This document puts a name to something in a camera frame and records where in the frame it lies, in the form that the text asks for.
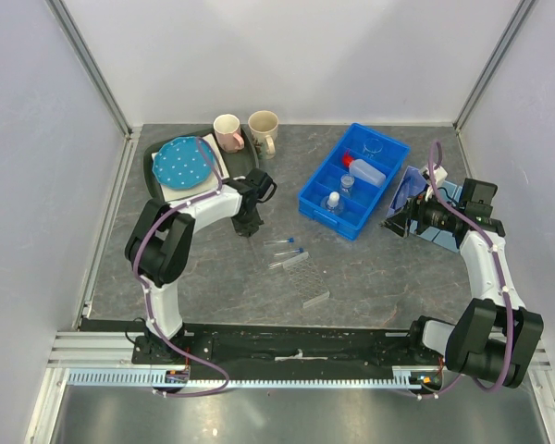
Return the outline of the round glass flask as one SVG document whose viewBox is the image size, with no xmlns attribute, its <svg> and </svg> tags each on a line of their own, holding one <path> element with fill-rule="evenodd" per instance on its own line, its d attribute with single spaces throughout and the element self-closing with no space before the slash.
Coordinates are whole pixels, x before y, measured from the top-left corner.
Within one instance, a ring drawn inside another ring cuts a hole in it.
<svg viewBox="0 0 555 444">
<path fill-rule="evenodd" d="M 328 196 L 323 198 L 321 207 L 329 213 L 339 216 L 344 210 L 344 202 L 337 191 L 332 191 Z"/>
</svg>

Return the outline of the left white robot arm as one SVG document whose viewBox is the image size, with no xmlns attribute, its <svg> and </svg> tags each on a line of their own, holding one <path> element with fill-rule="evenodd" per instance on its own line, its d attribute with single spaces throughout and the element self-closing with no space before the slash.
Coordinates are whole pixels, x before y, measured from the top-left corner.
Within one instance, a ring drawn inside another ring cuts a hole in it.
<svg viewBox="0 0 555 444">
<path fill-rule="evenodd" d="M 264 224 L 257 205 L 271 199 L 276 187 L 269 177 L 228 179 L 218 190 L 171 203 L 152 199 L 144 206 L 125 256 L 142 286 L 146 325 L 157 336 L 153 354 L 163 363 L 176 363 L 185 350 L 183 339 L 177 336 L 183 328 L 178 285 L 193 236 L 229 219 L 239 236 L 251 237 Z"/>
</svg>

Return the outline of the blue polka dot plate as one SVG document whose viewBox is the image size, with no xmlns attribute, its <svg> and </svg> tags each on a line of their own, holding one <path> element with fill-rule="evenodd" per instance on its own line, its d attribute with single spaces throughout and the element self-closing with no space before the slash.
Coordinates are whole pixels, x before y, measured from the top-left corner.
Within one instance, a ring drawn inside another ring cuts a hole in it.
<svg viewBox="0 0 555 444">
<path fill-rule="evenodd" d="M 160 185 L 183 191 L 206 181 L 213 174 L 214 161 L 211 147 L 201 137 L 177 137 L 154 155 L 152 172 Z"/>
</svg>

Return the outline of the small glass stoppered bottle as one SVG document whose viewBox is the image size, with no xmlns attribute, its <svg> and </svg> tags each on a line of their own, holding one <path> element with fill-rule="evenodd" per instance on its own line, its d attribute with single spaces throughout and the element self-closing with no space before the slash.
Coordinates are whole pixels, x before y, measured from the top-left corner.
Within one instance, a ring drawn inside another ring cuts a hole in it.
<svg viewBox="0 0 555 444">
<path fill-rule="evenodd" d="M 339 193 L 350 198 L 352 196 L 354 183 L 354 176 L 349 174 L 342 175 L 339 182 Z"/>
</svg>

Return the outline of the pink mug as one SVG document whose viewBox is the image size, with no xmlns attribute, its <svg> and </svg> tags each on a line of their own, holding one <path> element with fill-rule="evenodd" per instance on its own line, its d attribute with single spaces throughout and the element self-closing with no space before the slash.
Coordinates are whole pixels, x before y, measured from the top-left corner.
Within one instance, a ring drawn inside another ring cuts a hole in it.
<svg viewBox="0 0 555 444">
<path fill-rule="evenodd" d="M 216 117 L 213 129 L 218 146 L 226 153 L 236 153 L 244 148 L 241 122 L 236 116 L 223 114 Z"/>
</svg>

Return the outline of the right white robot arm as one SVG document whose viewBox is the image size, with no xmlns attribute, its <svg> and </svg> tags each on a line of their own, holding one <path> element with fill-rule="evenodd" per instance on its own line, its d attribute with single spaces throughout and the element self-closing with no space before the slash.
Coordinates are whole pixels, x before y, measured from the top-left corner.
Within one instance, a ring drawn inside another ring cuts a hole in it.
<svg viewBox="0 0 555 444">
<path fill-rule="evenodd" d="M 410 228 L 449 232 L 464 260 L 472 300 L 452 325 L 420 316 L 405 340 L 407 357 L 426 364 L 437 354 L 449 370 L 491 387 L 515 389 L 524 379 L 544 329 L 540 314 L 528 311 L 510 277 L 505 230 L 491 216 L 489 200 L 461 198 L 455 207 L 417 195 L 390 210 L 382 225 L 405 238 Z"/>
</svg>

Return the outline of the lavender divider box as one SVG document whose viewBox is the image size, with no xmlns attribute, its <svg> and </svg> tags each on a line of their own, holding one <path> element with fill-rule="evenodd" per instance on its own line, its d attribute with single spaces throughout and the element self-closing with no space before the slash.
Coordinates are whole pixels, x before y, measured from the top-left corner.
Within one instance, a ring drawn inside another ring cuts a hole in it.
<svg viewBox="0 0 555 444">
<path fill-rule="evenodd" d="M 401 209 L 405 205 L 408 198 L 416 196 L 424 189 L 425 186 L 426 180 L 423 178 L 420 170 L 416 167 L 408 166 L 405 169 L 401 178 L 401 183 L 395 191 L 389 204 L 386 217 L 392 216 L 397 210 Z M 462 186 L 445 180 L 438 189 L 446 198 L 446 201 L 453 204 L 458 201 L 462 188 Z M 416 229 L 417 223 L 413 221 L 409 228 L 409 234 L 417 236 L 422 240 L 433 242 L 451 252 L 457 253 L 459 251 L 459 248 L 456 246 L 455 239 L 449 232 L 442 231 L 439 228 L 427 228 L 421 234 L 417 234 Z"/>
</svg>

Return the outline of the grey serving tray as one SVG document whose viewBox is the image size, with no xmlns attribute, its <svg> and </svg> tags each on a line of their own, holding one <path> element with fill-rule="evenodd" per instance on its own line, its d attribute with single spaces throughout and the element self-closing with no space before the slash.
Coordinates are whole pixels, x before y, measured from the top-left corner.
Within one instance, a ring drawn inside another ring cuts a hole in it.
<svg viewBox="0 0 555 444">
<path fill-rule="evenodd" d="M 244 148 L 234 154 L 226 153 L 218 147 L 216 136 L 214 134 L 212 126 L 204 127 L 203 129 L 198 129 L 189 133 L 180 134 L 180 137 L 201 136 L 206 141 L 208 141 L 215 153 L 221 157 L 221 177 L 223 179 L 226 179 L 246 176 L 253 168 L 259 167 L 257 153 L 255 151 L 253 143 L 251 142 L 251 138 L 244 130 L 241 131 L 241 135 L 244 139 Z M 185 199 L 193 195 L 205 193 L 213 189 L 217 184 L 214 174 L 210 175 L 208 179 L 200 185 L 183 191 L 171 190 L 166 186 L 160 185 L 156 181 L 152 172 L 154 155 L 165 143 L 170 142 L 177 137 L 178 136 L 172 136 L 170 139 L 151 144 L 146 148 L 145 153 L 142 157 L 144 182 L 146 184 L 148 192 L 153 198 L 164 200 L 166 202 Z"/>
</svg>

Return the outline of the clear test tube rack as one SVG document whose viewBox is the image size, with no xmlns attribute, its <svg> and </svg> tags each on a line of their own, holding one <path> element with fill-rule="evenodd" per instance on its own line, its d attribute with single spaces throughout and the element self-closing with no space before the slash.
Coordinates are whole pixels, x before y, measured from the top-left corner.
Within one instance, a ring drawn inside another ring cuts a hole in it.
<svg viewBox="0 0 555 444">
<path fill-rule="evenodd" d="M 308 309 L 329 299 L 330 291 L 308 252 L 300 253 L 282 264 L 290 283 Z"/>
</svg>

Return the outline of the clear glass beaker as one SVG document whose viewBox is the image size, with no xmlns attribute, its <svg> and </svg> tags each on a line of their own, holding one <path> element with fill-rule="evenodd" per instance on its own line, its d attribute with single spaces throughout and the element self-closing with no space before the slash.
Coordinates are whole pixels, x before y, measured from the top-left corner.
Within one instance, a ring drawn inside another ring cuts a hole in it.
<svg viewBox="0 0 555 444">
<path fill-rule="evenodd" d="M 377 138 L 370 138 L 364 141 L 363 155 L 376 159 L 383 151 L 383 143 Z"/>
</svg>

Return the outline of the red cap wash bottle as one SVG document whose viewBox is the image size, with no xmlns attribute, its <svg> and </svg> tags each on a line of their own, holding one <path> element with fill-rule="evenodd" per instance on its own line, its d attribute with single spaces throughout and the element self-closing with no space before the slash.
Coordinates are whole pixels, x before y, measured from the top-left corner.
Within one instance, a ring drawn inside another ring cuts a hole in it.
<svg viewBox="0 0 555 444">
<path fill-rule="evenodd" d="M 381 188 L 386 181 L 386 175 L 361 158 L 354 158 L 350 154 L 342 157 L 342 163 L 348 168 L 349 174 L 366 183 Z"/>
</svg>

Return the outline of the blue safety glasses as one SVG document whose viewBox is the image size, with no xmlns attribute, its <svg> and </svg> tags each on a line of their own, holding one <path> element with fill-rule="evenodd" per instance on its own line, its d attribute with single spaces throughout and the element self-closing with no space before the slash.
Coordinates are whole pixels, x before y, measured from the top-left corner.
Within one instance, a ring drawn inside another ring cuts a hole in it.
<svg viewBox="0 0 555 444">
<path fill-rule="evenodd" d="M 409 198 L 418 195 L 425 187 L 426 183 L 422 176 L 412 176 L 406 175 L 397 190 L 393 201 L 391 203 L 391 208 L 397 211 L 406 204 Z"/>
</svg>

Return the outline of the blue compartment bin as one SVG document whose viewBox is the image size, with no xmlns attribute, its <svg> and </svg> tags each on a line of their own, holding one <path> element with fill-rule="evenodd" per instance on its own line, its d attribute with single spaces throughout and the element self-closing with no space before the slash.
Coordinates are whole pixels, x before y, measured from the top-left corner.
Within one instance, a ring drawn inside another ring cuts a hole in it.
<svg viewBox="0 0 555 444">
<path fill-rule="evenodd" d="M 299 193 L 299 212 L 354 241 L 410 147 L 353 123 Z"/>
</svg>

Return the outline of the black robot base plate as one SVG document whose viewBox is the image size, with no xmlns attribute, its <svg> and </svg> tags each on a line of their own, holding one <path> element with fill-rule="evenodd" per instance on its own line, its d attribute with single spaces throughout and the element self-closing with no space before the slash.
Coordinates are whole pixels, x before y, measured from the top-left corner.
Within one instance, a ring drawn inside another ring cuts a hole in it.
<svg viewBox="0 0 555 444">
<path fill-rule="evenodd" d="M 441 356 L 406 330 L 188 324 L 166 345 L 135 339 L 133 364 L 186 364 L 197 376 L 390 376 L 395 366 L 438 368 Z"/>
</svg>

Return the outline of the beige floral mug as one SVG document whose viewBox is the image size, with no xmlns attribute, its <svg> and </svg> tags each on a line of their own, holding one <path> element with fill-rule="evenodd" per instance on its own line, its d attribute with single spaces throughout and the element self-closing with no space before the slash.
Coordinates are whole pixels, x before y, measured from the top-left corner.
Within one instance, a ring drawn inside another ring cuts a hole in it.
<svg viewBox="0 0 555 444">
<path fill-rule="evenodd" d="M 276 155 L 278 125 L 278 116 L 272 111 L 260 110 L 249 116 L 248 127 L 259 158 L 272 159 Z"/>
</svg>

